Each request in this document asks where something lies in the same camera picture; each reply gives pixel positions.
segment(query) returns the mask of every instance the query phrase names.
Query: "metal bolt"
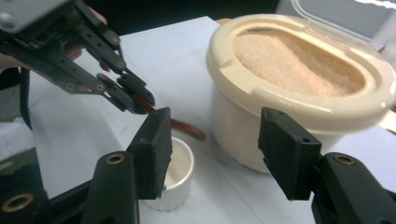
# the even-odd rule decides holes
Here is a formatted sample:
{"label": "metal bolt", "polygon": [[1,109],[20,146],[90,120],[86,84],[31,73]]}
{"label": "metal bolt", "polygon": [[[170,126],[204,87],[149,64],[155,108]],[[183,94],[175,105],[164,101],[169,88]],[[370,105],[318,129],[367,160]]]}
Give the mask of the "metal bolt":
{"label": "metal bolt", "polygon": [[0,26],[5,29],[14,28],[14,17],[7,13],[0,13]]}
{"label": "metal bolt", "polygon": [[117,66],[118,66],[119,68],[124,68],[124,67],[125,67],[125,63],[123,63],[123,62],[118,62],[118,63],[117,63]]}
{"label": "metal bolt", "polygon": [[116,36],[114,36],[111,41],[113,41],[113,44],[119,44],[120,43],[120,39]]}
{"label": "metal bolt", "polygon": [[96,89],[99,91],[103,91],[105,89],[105,87],[103,85],[97,85]]}
{"label": "metal bolt", "polygon": [[70,91],[72,91],[75,88],[75,85],[73,83],[67,83],[66,88]]}

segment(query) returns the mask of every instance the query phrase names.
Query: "brown stick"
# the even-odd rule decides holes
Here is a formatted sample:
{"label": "brown stick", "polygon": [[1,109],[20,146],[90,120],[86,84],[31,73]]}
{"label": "brown stick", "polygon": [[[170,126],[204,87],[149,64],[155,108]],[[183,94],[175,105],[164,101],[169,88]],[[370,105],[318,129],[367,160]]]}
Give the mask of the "brown stick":
{"label": "brown stick", "polygon": [[[148,113],[155,111],[155,109],[141,96],[134,94],[132,98],[136,102],[138,102]],[[201,129],[189,123],[177,119],[171,119],[171,125],[172,128],[182,131],[183,133],[189,134],[190,136],[195,137],[199,140],[206,139],[206,134]]]}

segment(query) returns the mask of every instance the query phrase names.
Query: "dark background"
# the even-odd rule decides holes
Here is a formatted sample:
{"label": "dark background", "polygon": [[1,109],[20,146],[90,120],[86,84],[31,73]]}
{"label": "dark background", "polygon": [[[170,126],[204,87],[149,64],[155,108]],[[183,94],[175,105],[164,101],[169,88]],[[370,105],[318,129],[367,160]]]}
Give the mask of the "dark background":
{"label": "dark background", "polygon": [[203,16],[212,20],[247,14],[275,13],[278,0],[84,0],[106,17],[118,35]]}

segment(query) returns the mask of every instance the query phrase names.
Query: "robotic arm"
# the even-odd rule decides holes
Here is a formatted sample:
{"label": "robotic arm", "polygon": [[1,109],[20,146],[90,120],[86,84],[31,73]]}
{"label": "robotic arm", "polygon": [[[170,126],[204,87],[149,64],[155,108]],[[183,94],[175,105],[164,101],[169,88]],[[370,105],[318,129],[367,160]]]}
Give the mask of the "robotic arm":
{"label": "robotic arm", "polygon": [[[94,77],[66,57],[66,47],[83,46],[97,61],[120,75],[117,83]],[[145,114],[134,101],[155,100],[146,83],[126,66],[120,38],[81,0],[0,0],[0,51],[48,76],[71,94],[97,94],[121,111]]]}
{"label": "robotic arm", "polygon": [[259,149],[289,200],[308,200],[316,223],[396,223],[395,194],[364,164],[342,153],[320,155],[321,143],[286,113],[264,107]]}

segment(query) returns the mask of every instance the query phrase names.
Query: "white cup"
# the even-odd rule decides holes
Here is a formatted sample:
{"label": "white cup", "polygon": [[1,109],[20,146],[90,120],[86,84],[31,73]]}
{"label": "white cup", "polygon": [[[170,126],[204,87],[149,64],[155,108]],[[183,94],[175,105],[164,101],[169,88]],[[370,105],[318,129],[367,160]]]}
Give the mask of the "white cup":
{"label": "white cup", "polygon": [[165,177],[165,188],[160,199],[146,200],[146,204],[160,211],[169,211],[186,201],[191,188],[194,157],[189,146],[172,137],[173,153]]}

